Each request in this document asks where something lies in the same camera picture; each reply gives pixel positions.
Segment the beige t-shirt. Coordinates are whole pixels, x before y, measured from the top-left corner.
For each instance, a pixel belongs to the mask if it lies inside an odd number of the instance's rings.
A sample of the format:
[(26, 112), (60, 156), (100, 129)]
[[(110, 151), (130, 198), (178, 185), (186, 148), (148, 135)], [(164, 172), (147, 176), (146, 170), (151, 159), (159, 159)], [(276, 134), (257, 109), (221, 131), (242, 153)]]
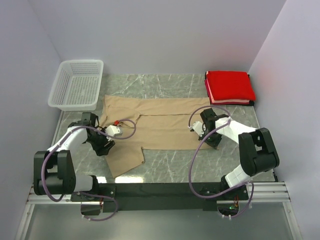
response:
[(113, 178), (143, 164), (143, 150), (195, 150), (198, 135), (190, 132), (189, 119), (200, 121), (194, 110), (210, 103), (208, 97), (129, 98), (105, 95), (100, 124), (116, 121), (124, 140), (116, 140), (106, 162)]

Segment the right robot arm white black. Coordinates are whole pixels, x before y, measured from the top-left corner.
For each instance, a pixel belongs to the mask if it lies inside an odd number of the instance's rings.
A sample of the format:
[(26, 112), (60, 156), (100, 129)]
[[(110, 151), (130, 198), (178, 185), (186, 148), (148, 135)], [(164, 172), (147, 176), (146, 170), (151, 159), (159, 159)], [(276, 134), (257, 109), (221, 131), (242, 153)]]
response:
[(219, 193), (230, 200), (237, 194), (237, 187), (252, 177), (268, 172), (280, 164), (280, 159), (267, 128), (254, 128), (239, 123), (226, 114), (217, 115), (208, 108), (200, 113), (201, 121), (191, 125), (199, 141), (217, 149), (222, 137), (234, 141), (239, 148), (239, 165), (220, 180)]

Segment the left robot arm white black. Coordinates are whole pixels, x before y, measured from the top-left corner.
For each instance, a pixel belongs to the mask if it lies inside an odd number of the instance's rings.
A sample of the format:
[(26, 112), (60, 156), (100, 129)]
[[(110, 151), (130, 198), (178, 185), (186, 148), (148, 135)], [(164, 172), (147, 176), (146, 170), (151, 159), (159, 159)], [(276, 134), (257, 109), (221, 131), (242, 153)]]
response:
[(96, 125), (98, 116), (84, 112), (81, 119), (68, 125), (66, 133), (52, 147), (38, 151), (33, 159), (33, 189), (36, 195), (69, 195), (82, 192), (88, 201), (100, 195), (97, 177), (77, 175), (72, 156), (77, 149), (89, 143), (97, 156), (108, 155), (115, 145), (113, 137), (122, 134), (115, 125), (101, 127)]

